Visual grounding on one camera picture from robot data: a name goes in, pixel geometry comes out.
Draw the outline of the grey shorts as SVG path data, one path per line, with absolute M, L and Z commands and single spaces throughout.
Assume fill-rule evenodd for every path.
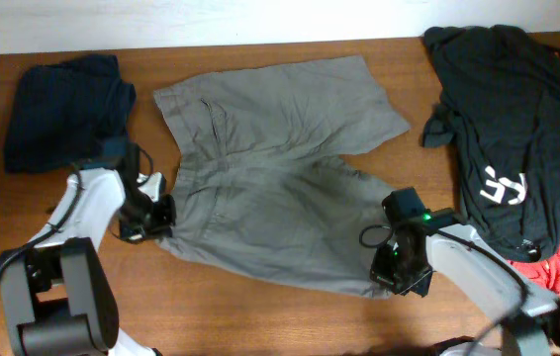
M 368 225 L 383 180 L 345 155 L 410 127 L 359 55 L 198 75 L 153 94 L 181 160 L 175 257 L 265 282 L 384 299 Z

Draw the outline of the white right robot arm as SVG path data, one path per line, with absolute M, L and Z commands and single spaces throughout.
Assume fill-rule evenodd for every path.
M 491 321 L 474 337 L 432 345 L 430 355 L 551 355 L 560 348 L 560 297 L 518 273 L 473 226 L 402 222 L 388 232 L 373 246 L 376 282 L 402 295 L 437 272 Z

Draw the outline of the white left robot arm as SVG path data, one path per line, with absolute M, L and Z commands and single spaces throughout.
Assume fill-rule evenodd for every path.
M 170 234 L 174 201 L 165 179 L 130 167 L 72 172 L 44 227 L 0 256 L 0 292 L 16 355 L 147 355 L 120 328 L 119 310 L 98 249 L 112 220 L 130 244 Z

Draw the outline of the folded dark navy garment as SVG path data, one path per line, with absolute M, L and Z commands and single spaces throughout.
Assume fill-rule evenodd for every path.
M 21 76 L 3 146 L 8 173 L 43 173 L 95 157 L 128 136 L 137 99 L 112 54 L 36 65 Z

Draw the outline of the black t-shirt with white print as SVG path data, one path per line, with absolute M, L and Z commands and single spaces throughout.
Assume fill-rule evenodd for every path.
M 426 147 L 453 144 L 467 222 L 503 257 L 560 246 L 560 48 L 524 30 L 432 27 L 423 45 L 442 87 Z

